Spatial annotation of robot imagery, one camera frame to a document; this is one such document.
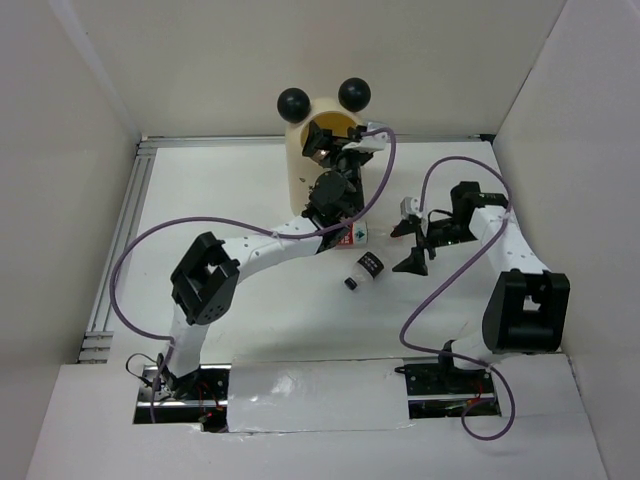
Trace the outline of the black label black cap bottle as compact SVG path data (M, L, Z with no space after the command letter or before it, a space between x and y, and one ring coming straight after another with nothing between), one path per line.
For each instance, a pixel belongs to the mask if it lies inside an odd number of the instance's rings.
M384 270L384 260L376 253L366 251L353 264L352 270L343 280L343 284L350 291L356 291L372 283Z

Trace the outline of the red label clear bottle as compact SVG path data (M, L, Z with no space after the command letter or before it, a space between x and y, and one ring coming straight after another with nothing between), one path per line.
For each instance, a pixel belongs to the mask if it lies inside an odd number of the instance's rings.
M347 234L338 242L338 249L374 249L394 245L398 238L391 236L391 227L382 227L365 221L354 222Z

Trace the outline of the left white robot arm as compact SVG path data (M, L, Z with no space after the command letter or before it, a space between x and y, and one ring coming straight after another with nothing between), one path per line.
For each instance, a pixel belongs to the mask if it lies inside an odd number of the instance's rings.
M158 359L166 392L184 399L196 390L208 328L230 309L242 281L342 241L365 207L361 168L385 148L387 139L386 133L371 135L362 125L338 136L310 122L301 154L323 171L301 214L265 235L221 240L206 232L194 240L171 275L174 346Z

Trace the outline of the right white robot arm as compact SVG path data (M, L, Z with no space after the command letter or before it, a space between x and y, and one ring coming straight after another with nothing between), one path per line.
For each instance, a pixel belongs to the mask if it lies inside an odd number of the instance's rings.
M436 379L448 392L460 391L471 370L516 355L547 354L560 347L570 282L554 273L530 248L502 193L484 193L477 182L463 181L450 192L452 210L433 221L420 200L401 202L402 220L391 235L413 233L416 245L393 267L395 272L425 276L436 250L479 241L497 274L480 326L448 341L438 354Z

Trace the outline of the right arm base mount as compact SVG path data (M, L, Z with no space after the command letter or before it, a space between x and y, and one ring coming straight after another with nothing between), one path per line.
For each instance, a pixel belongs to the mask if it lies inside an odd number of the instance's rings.
M394 368L404 381L409 418L435 419L500 416L494 382L485 370L460 370L449 359L404 361Z

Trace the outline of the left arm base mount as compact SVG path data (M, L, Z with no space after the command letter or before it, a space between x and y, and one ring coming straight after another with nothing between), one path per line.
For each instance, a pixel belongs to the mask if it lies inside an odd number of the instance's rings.
M193 424L207 433L228 432L230 364L204 365L175 390L164 379L152 390L157 365L149 355L131 354L124 369L138 382L134 424Z

